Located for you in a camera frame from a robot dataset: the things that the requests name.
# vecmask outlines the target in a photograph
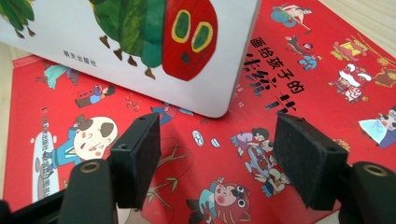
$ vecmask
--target cartoon animal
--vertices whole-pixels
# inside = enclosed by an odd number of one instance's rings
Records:
[[[189,223],[223,223],[249,222],[251,216],[250,191],[236,183],[223,183],[224,177],[212,181],[210,189],[201,192],[199,200],[187,200],[191,210]]]
[[[145,74],[155,79],[151,68],[163,65],[165,73],[190,80],[204,68],[215,51],[218,22],[209,0],[90,0],[98,25],[107,37],[120,44],[114,50],[141,58]]]
[[[24,38],[21,32],[26,26],[29,36],[34,36],[29,28],[29,21],[35,20],[35,13],[33,12],[30,1],[27,0],[2,0],[0,1],[0,15],[2,15],[14,27],[15,32],[19,38]]]
[[[329,83],[331,86],[335,85],[337,91],[344,94],[350,103],[355,103],[361,99],[367,101],[367,97],[362,95],[362,89],[367,82],[372,80],[371,76],[360,71],[353,63],[349,63],[338,74],[339,78]]]
[[[359,125],[383,149],[396,142],[396,106],[387,115],[379,114],[377,119],[359,121]]]

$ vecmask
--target cartoon boy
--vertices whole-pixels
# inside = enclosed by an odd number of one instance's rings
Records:
[[[47,172],[52,174],[53,169],[71,162],[77,165],[81,160],[101,159],[105,149],[117,137],[118,128],[114,120],[107,117],[84,119],[84,115],[80,115],[69,128],[67,141],[43,155],[52,159]]]
[[[249,190],[236,184],[223,184],[224,177],[212,181],[210,189],[201,192],[199,200],[187,200],[191,210],[189,223],[239,223],[251,220]]]
[[[87,105],[93,105],[98,103],[99,101],[105,99],[107,96],[114,94],[116,89],[114,86],[108,86],[106,88],[102,88],[101,85],[97,85],[93,88],[93,94],[81,99],[76,99],[76,105],[79,108],[82,108]]]

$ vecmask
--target black plastic part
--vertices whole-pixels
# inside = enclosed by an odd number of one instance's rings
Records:
[[[64,190],[61,190],[0,219],[0,223],[56,223],[63,198]]]
[[[332,185],[347,164],[347,151],[305,119],[278,114],[274,155],[305,206],[332,210]]]
[[[119,208],[142,209],[161,157],[159,114],[136,119],[110,151]]]
[[[73,168],[58,223],[117,223],[107,161],[84,161]]]
[[[396,175],[388,168],[368,161],[353,164],[350,186],[364,223],[396,222]]]

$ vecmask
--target screw hole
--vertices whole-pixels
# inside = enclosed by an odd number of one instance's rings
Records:
[[[100,163],[98,161],[88,162],[79,168],[82,173],[91,173],[98,170],[100,167]]]
[[[364,165],[363,168],[365,171],[367,171],[368,173],[370,173],[372,175],[378,175],[378,176],[387,176],[388,175],[386,170],[384,170],[381,167],[376,166],[376,165],[367,164],[367,165]]]

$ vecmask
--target book cover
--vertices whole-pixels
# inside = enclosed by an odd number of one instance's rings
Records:
[[[349,164],[396,171],[393,57],[318,1],[266,1],[247,44],[220,119],[46,59],[15,61],[4,199],[15,210],[66,188],[75,164],[105,159],[115,136],[151,112],[161,114],[163,155],[140,214],[150,223],[312,223],[329,215],[304,207],[272,156],[279,111],[348,150]]]
[[[229,107],[259,5],[6,0],[0,3],[0,41],[217,118]],[[205,106],[209,100],[214,106]]]

